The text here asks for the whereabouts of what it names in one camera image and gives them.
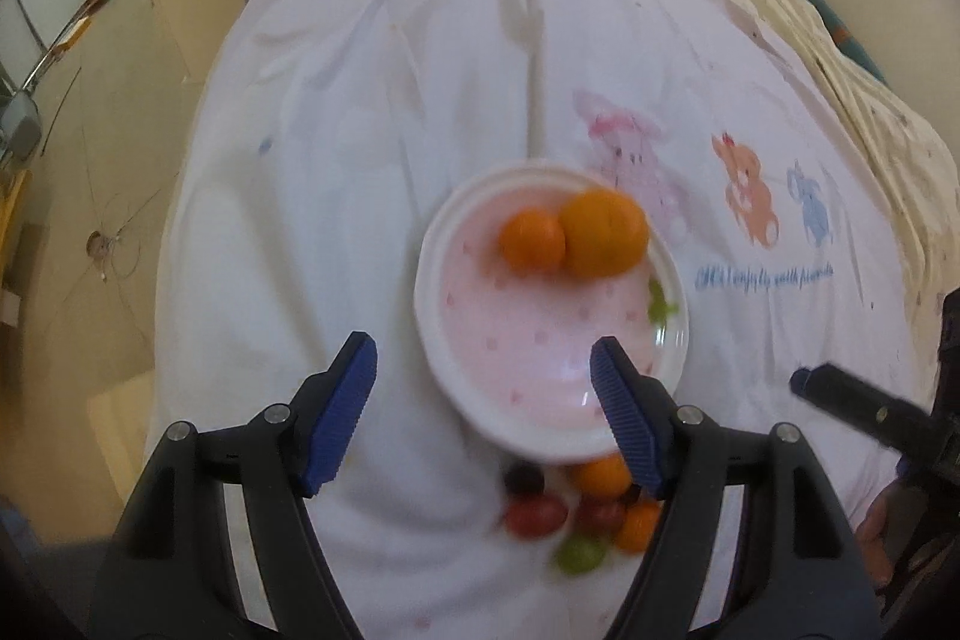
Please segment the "person right hand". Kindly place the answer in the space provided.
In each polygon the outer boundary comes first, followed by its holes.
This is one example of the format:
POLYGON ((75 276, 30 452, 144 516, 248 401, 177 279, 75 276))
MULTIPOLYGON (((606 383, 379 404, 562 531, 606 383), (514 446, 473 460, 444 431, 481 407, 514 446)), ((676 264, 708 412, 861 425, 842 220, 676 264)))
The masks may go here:
POLYGON ((885 551, 885 530, 889 520, 889 503, 898 484, 892 482, 885 487, 871 503, 861 525, 857 526, 856 541, 861 549, 862 560, 866 565, 867 575, 876 590, 882 590, 892 580, 893 564, 889 554, 885 551))

